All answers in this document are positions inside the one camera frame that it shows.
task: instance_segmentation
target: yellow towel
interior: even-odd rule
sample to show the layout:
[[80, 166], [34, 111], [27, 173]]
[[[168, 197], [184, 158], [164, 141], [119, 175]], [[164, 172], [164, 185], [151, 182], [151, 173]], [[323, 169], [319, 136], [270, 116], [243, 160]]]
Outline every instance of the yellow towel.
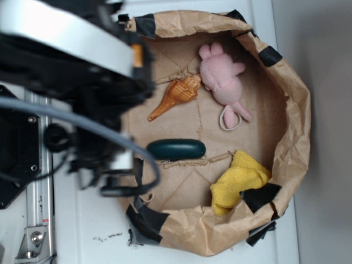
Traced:
[[241, 199], [240, 192], [263, 187], [271, 173], [244, 151], [237, 151], [230, 168], [210, 186], [216, 215], [227, 215]]

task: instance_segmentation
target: pink plush toy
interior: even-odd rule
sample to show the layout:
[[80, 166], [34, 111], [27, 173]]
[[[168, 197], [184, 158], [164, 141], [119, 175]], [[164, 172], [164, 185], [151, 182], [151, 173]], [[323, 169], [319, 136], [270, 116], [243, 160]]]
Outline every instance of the pink plush toy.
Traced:
[[[199, 55], [202, 58], [199, 71], [205, 89], [211, 90], [216, 101], [225, 106], [220, 115], [220, 126], [224, 130], [233, 130], [242, 123], [241, 116], [248, 122], [252, 121], [252, 114], [240, 102], [243, 87], [237, 75], [244, 72], [245, 64], [233, 63], [231, 56], [224, 53], [217, 42], [211, 46], [203, 45]], [[236, 126], [235, 113], [239, 117]]]

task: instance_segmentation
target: plush toy loop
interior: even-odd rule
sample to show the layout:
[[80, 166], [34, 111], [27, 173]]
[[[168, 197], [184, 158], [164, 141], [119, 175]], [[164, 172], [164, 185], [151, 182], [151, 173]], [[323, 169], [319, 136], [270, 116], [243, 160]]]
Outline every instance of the plush toy loop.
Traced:
[[234, 126], [233, 128], [226, 128], [225, 124], [224, 124], [224, 114], [225, 114], [225, 111], [227, 110], [227, 108], [229, 108], [229, 106], [225, 106], [224, 107], [224, 110], [221, 112], [220, 114], [220, 118], [219, 118], [219, 122], [220, 122], [220, 127], [223, 129], [223, 130], [226, 130], [226, 131], [232, 131], [232, 130], [235, 130], [236, 128], [238, 128], [241, 124], [242, 124], [242, 117], [236, 113], [238, 115], [238, 124], [236, 126]]

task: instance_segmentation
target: brown paper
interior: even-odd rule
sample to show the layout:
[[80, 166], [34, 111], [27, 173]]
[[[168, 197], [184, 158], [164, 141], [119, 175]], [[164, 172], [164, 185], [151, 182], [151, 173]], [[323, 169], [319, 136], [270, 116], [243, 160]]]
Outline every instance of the brown paper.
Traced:
[[[202, 159], [161, 164], [161, 184], [147, 196], [149, 208], [170, 214], [160, 232], [162, 246], [211, 256], [246, 239], [250, 230], [268, 223], [276, 213], [283, 215], [307, 171], [310, 94], [284, 59], [271, 67], [263, 65], [258, 53], [268, 45], [240, 20], [177, 11], [157, 13], [155, 22], [155, 39], [145, 40], [156, 56], [153, 71], [158, 85], [152, 98], [124, 116], [125, 129], [143, 147], [170, 138], [197, 139], [205, 144]], [[134, 20], [129, 29], [135, 29]], [[148, 122], [169, 82], [199, 73], [198, 50], [215, 41], [234, 61], [246, 64], [246, 71], [239, 75], [244, 86], [241, 102], [253, 114], [253, 121], [233, 131], [222, 130], [218, 118], [223, 106], [201, 86], [195, 100]], [[215, 216], [210, 185], [230, 166], [236, 150], [247, 152], [272, 170], [269, 182], [282, 189], [272, 204], [255, 214], [240, 201], [229, 215]], [[144, 167], [143, 181], [149, 182], [152, 170]]]

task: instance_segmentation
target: orange seashell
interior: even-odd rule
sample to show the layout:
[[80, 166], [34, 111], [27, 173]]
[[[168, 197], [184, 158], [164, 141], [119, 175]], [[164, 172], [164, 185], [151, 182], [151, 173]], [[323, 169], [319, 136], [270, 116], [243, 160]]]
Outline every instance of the orange seashell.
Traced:
[[173, 80], [167, 87], [164, 98], [159, 106], [149, 115], [148, 121], [153, 121], [170, 108], [187, 103], [197, 97], [197, 89], [201, 85], [199, 74], [192, 77], [187, 76], [183, 80]]

